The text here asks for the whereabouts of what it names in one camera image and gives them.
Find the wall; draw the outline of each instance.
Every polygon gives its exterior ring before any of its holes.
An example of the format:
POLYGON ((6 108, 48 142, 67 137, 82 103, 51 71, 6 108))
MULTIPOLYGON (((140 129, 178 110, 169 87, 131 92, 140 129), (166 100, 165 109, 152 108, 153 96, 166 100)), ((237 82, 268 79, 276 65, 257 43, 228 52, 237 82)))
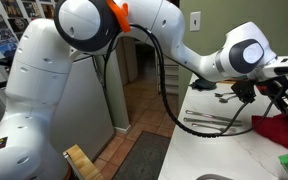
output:
POLYGON ((119 38, 116 55, 120 70, 122 85, 134 81, 138 76, 135 41, 131 37, 119 38))
MULTIPOLYGON (((101 57, 96 57, 98 71, 104 76, 104 60, 101 57)), ((123 93, 123 85, 118 66, 116 52, 113 51, 110 60, 107 63, 106 70, 107 90, 104 91, 108 109, 110 111, 111 119, 114 128, 120 132, 126 132, 130 128, 127 109, 125 104, 125 97, 123 93)))
MULTIPOLYGON (((288 55, 288 0, 181 0, 186 21, 184 43, 201 55, 211 54, 225 42, 225 34, 253 21, 266 35, 278 55, 288 55), (189 14, 201 11, 201 30, 189 32, 189 14)), ((180 68, 179 107, 192 73, 180 68)))

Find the tiled floor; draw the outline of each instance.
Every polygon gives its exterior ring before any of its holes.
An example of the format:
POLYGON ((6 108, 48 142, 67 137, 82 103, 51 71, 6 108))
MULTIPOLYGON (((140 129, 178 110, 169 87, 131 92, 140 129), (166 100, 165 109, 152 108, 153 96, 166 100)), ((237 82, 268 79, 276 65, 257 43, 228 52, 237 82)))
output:
MULTIPOLYGON (((125 101, 132 129, 128 134, 115 133, 115 137, 94 162, 105 179, 111 179, 131 150, 142 131, 171 137, 175 124, 164 109, 157 92, 155 64, 147 62, 139 77, 124 86, 125 101)), ((168 95, 172 112, 177 116, 177 95, 168 95)))

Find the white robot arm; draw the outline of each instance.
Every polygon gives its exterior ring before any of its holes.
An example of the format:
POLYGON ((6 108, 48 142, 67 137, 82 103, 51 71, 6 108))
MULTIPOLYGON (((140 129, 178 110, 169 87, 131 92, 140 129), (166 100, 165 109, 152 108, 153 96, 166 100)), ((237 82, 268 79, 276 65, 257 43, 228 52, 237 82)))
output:
POLYGON ((66 178, 67 164, 49 142, 50 121, 79 52, 106 54, 121 26, 124 32, 119 36, 152 44, 146 34, 125 26, 125 21, 150 30, 167 56, 211 82, 243 75, 264 81, 288 73, 288 57, 277 57, 251 22, 230 31, 221 50, 200 56, 183 44, 183 15, 168 1, 115 0, 115 9, 124 7, 119 14, 124 13, 124 20, 116 18, 119 15, 113 13, 112 2, 62 0, 56 6, 55 24, 38 19, 26 29, 6 87, 6 112, 0 123, 0 179, 66 178))

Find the gray wall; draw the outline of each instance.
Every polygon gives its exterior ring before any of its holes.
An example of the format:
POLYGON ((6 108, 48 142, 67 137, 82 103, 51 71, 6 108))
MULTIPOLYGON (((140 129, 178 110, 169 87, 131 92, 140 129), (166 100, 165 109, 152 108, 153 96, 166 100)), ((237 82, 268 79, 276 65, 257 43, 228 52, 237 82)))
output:
MULTIPOLYGON (((184 43, 200 55, 211 54, 225 43, 225 34, 247 21, 263 31, 278 55, 288 55, 288 0, 180 0, 186 21, 184 43), (190 12, 201 11, 201 30, 189 32, 190 12)), ((192 75, 179 70, 179 107, 192 75)))
MULTIPOLYGON (((104 77, 104 60, 101 57, 96 58, 98 71, 104 77)), ((122 81, 117 62, 116 52, 111 53, 106 70, 107 91, 104 91, 107 105, 110 111, 114 128, 126 130, 129 127, 129 120, 123 93, 122 81)))

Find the wire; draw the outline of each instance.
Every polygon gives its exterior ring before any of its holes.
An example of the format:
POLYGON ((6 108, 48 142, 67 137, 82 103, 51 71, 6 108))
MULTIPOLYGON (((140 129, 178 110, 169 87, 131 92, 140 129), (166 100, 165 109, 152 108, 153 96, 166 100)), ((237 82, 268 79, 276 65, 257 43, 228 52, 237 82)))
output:
POLYGON ((116 40, 117 36, 118 36, 121 32, 122 32, 122 30, 119 29, 119 30, 115 33, 115 35, 113 36, 113 38, 112 38, 112 40, 111 40, 111 42, 110 42, 110 44, 109 44, 109 46, 108 46, 106 56, 103 55, 103 59, 104 59, 104 78, 103 78, 103 79, 104 79, 104 80, 103 80, 103 85, 102 85, 102 87, 103 87, 103 89, 104 89, 105 91, 106 91, 106 89, 107 89, 107 83, 106 83, 107 63, 108 63, 108 61, 110 60, 110 56, 111 56, 112 51, 115 49, 115 48, 113 48, 113 45, 114 45, 114 43, 115 43, 115 40, 116 40))
POLYGON ((201 132, 194 131, 190 128, 187 128, 174 116, 174 114, 172 113, 172 111, 168 105, 168 102, 167 102, 167 95, 166 95, 166 88, 165 88, 164 55, 163 55, 161 45, 160 45, 158 39, 156 38, 156 36, 154 34, 152 34, 150 31, 148 31, 146 28, 144 28, 140 25, 137 25, 137 24, 130 24, 130 26, 138 28, 138 29, 142 30, 144 33, 146 33, 146 35, 150 38, 150 40, 152 41, 152 43, 156 49, 158 60, 160 63, 159 68, 160 68, 160 84, 161 84, 162 99, 163 99, 165 109, 166 109, 167 113, 169 114, 170 118, 175 122, 175 124, 177 126, 179 126, 182 130, 186 131, 187 133, 190 133, 190 134, 193 134, 193 135, 199 136, 199 137, 206 137, 206 138, 219 137, 221 135, 220 133, 201 133, 201 132))
POLYGON ((249 128, 249 129, 247 129, 245 131, 234 133, 234 134, 223 134, 222 136, 228 137, 228 136, 237 136, 237 135, 246 134, 246 133, 256 129, 259 125, 261 125, 264 122, 267 114, 269 113, 269 111, 272 108, 272 105, 276 102, 276 100, 280 97, 280 95, 283 92, 282 85, 279 82, 277 82, 277 81, 274 81, 274 83, 280 88, 280 90, 279 90, 278 94, 275 96, 275 98, 271 100, 271 103, 267 106, 266 111, 264 112, 262 118, 254 126, 252 126, 251 128, 249 128))
POLYGON ((96 72, 96 74, 98 74, 98 68, 97 68, 96 59, 95 59, 94 56, 92 56, 92 62, 93 62, 93 66, 94 66, 95 72, 96 72))
MULTIPOLYGON (((244 134, 247 133, 249 131, 252 131, 253 129, 249 129, 247 131, 243 131, 240 133, 235 133, 235 134, 224 134, 235 122, 236 118, 238 117, 238 115, 240 114, 240 112, 250 103, 250 102, 246 102, 244 103, 239 109, 238 111, 235 113, 234 117, 232 118, 231 122, 228 124, 228 126, 221 131, 220 133, 201 133, 201 132, 197 132, 194 131, 190 128, 187 128, 185 125, 183 125, 172 113, 171 108, 169 107, 168 104, 168 100, 167 100, 167 94, 166 94, 166 87, 165 87, 165 69, 164 69, 164 54, 161 48, 161 45, 158 41, 158 39, 156 38, 156 36, 149 30, 147 30, 146 28, 138 25, 138 24, 130 24, 131 27, 137 28, 142 30, 152 41, 155 50, 157 52, 157 56, 158 56, 158 61, 159 61, 159 70, 160 70, 160 85, 161 85, 161 92, 162 92, 162 99, 163 99, 163 103, 164 103, 164 107, 168 113, 168 115, 170 116, 170 118, 175 122, 175 124, 177 126, 179 126, 182 130, 186 131, 187 133, 190 133, 192 135, 195 136, 199 136, 199 137, 204 137, 204 138, 215 138, 215 137, 220 137, 220 136, 234 136, 234 135, 239 135, 239 134, 244 134)), ((109 45, 108 48, 108 53, 106 54, 106 56, 103 56, 104 61, 105 61, 105 66, 104 66, 104 89, 106 90, 106 66, 110 57, 110 54, 112 52, 112 47, 113 44, 115 42, 115 39, 117 38, 118 34, 121 32, 121 30, 119 32, 116 33, 116 35, 113 37, 113 39, 111 40, 111 43, 109 45)), ((269 112, 269 110, 272 107, 272 104, 277 100, 277 98, 280 96, 281 92, 278 94, 278 96, 276 96, 272 102, 270 103, 270 105, 268 106, 266 112, 264 113, 264 116, 262 117, 262 119, 253 127, 256 128, 266 117, 267 113, 269 112)))
POLYGON ((92 57, 92 55, 89 55, 89 56, 86 56, 86 57, 83 57, 83 58, 80 58, 80 59, 76 59, 74 61, 74 63, 79 62, 79 61, 83 61, 84 59, 87 59, 87 58, 90 58, 90 57, 92 57))

